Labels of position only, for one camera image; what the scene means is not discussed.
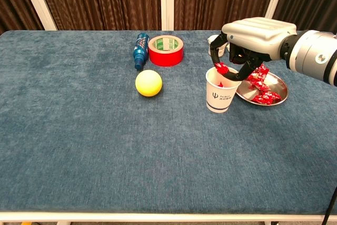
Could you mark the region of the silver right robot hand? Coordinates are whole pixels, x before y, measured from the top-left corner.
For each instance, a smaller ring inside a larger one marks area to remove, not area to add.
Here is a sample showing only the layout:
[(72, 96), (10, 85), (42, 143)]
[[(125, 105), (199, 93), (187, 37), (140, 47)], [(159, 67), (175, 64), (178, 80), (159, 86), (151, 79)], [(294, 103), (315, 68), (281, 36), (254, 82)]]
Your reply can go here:
[[(223, 25), (221, 33), (210, 44), (211, 59), (219, 74), (231, 81), (242, 81), (263, 62), (280, 60), (283, 41), (296, 35), (293, 23), (265, 17), (237, 20)], [(219, 48), (227, 42), (230, 62), (243, 65), (237, 73), (231, 72), (219, 59)]]

